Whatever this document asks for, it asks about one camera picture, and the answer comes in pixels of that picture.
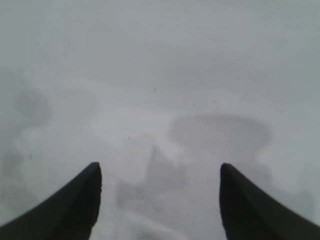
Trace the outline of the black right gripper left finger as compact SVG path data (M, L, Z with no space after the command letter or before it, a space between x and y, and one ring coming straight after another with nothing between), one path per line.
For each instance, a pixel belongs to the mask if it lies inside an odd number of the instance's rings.
M99 216L102 171L90 163L48 199L0 227L2 240L88 240Z

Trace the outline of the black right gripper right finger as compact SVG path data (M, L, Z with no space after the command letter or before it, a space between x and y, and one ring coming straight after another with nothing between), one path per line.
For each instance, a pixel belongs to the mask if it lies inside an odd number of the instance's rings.
M319 240L320 227L269 196L229 163L220 167L219 208L228 240Z

